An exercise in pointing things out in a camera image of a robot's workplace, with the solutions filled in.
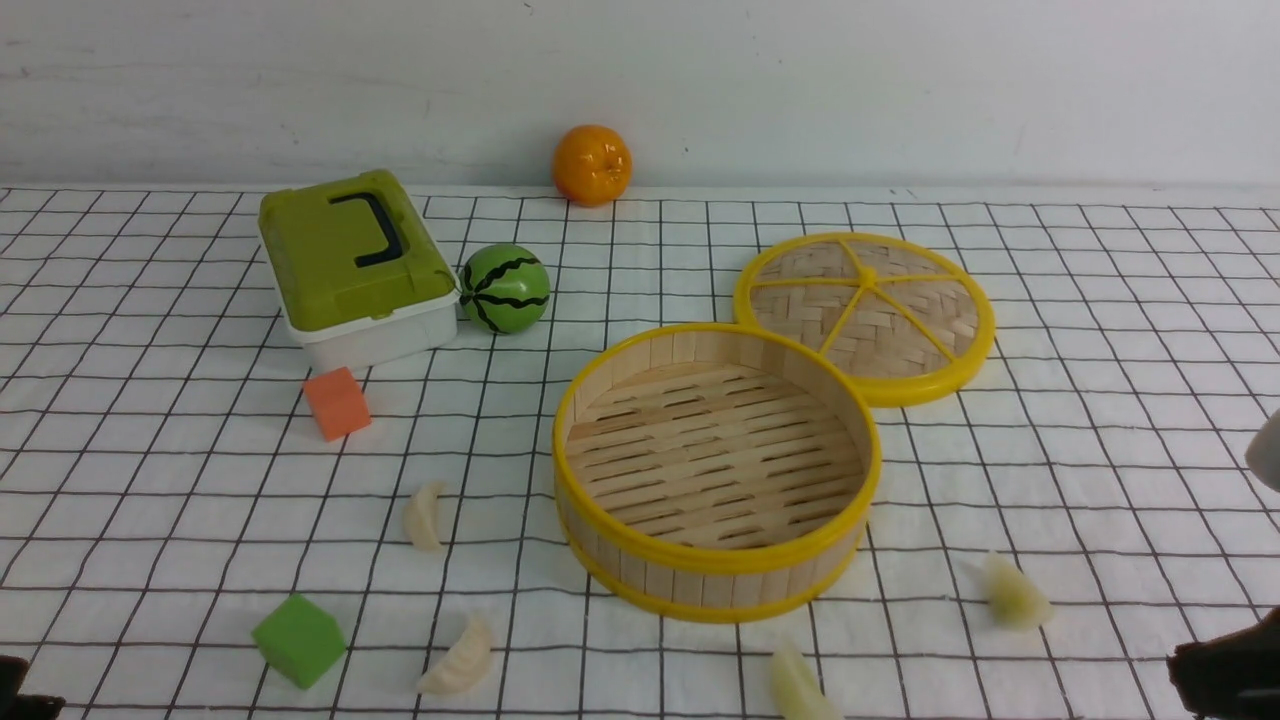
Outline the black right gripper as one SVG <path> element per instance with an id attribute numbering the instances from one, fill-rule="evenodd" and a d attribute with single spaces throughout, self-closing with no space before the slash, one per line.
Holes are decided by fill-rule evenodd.
<path id="1" fill-rule="evenodd" d="M 1166 665 L 1183 707 L 1197 719 L 1277 719 L 1279 609 L 1253 626 L 1180 644 Z"/>

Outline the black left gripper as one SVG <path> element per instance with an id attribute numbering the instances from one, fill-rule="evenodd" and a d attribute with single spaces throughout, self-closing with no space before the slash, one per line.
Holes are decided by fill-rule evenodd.
<path id="1" fill-rule="evenodd" d="M 58 719 L 67 703 L 63 697 L 20 692 L 28 670 L 26 659 L 1 656 L 1 719 Z"/>

